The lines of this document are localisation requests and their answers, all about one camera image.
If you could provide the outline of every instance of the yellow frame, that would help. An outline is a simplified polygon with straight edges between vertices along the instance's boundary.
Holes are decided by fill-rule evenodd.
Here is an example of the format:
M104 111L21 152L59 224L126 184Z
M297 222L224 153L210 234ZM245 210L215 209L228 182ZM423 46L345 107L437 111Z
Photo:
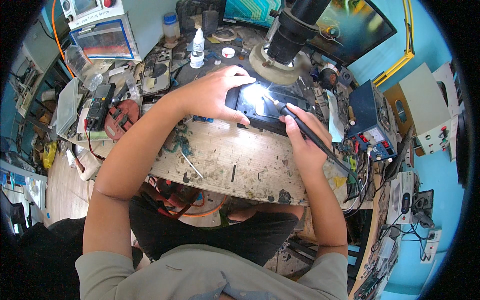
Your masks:
M415 56L415 52L413 51L413 13L412 13L412 3L410 0L403 0L403 9L405 11L405 31L407 35L407 45L405 47L405 54L402 58L400 58L393 66L388 68L386 71L383 71L380 75L378 75L374 80L373 84L376 86L381 85L385 80L390 78L393 74L395 74L398 70L400 70L407 62L410 61ZM412 30L412 39L410 41L410 30L408 28L410 25Z

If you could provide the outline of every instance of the black shorts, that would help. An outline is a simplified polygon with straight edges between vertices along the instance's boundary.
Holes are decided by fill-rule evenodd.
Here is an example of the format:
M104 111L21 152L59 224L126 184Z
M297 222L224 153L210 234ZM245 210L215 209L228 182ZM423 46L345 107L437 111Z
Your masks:
M288 239L298 221L290 213L257 212L244 222L206 230L161 215L142 197L135 196L130 201L132 231L147 257L154 260L181 245L204 244L263 266Z

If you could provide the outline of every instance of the red button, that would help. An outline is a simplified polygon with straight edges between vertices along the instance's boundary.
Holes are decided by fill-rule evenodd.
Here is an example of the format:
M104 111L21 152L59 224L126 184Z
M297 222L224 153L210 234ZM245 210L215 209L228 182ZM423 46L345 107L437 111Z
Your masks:
M113 5L115 5L115 0L104 0L103 5L105 7L112 7Z

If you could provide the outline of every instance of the dirty table surface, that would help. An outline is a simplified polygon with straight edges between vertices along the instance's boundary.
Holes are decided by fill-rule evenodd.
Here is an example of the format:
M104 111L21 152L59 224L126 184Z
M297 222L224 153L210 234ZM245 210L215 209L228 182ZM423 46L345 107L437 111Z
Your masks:
M228 45L213 45L205 41L205 48L217 53L221 53L222 47ZM192 81L194 77L200 78L207 74L216 67L214 60L210 59L200 69L185 65L176 77L180 86ZM238 63L246 70L252 70L248 56L244 60L239 60L238 56L231 59L222 57L222 65ZM314 99L313 90L308 90L308 95L304 97ZM152 165L151 175L241 198L308 206L305 187L293 161L292 146L287 137L255 128L237 128L235 123L221 120L214 120L213 123L189 121L187 126L188 133L185 136L193 151L188 159L203 178L190 167L180 151L163 151L163 155L157 157ZM73 142L88 148L86 142ZM92 141L93 151L103 157L107 157L113 146L112 141ZM324 166L340 206L346 209L352 205L353 200L343 203L347 198L347 185L342 180L345 175L340 170L340 167L329 161Z

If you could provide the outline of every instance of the yellow bag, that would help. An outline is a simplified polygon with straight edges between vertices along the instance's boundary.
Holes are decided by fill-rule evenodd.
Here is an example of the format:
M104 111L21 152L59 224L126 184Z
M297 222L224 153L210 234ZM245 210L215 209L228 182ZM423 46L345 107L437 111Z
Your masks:
M43 147L43 167L50 169L55 159L55 153L57 152L57 142L46 143Z

